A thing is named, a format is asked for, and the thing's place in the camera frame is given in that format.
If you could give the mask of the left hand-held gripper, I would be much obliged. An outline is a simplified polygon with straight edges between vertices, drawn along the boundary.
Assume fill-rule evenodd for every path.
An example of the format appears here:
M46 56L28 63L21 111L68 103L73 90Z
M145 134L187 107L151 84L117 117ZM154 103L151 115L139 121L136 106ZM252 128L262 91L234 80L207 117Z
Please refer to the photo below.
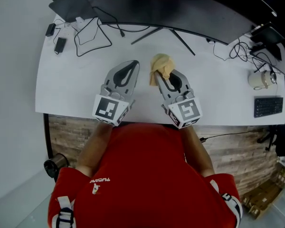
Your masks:
M133 94L140 71L137 60L122 62L112 68L95 96L92 116L112 126L119 126L135 103Z

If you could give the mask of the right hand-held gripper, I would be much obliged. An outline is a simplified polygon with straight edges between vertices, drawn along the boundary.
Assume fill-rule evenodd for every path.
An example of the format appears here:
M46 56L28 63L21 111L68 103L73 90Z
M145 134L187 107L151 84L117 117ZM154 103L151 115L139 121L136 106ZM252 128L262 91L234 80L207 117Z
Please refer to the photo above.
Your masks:
M165 79L159 71L156 71L155 80L165 99L162 108L172 119L175 127L178 129L188 127L202 117L200 101L194 96L184 74L173 70L169 79Z

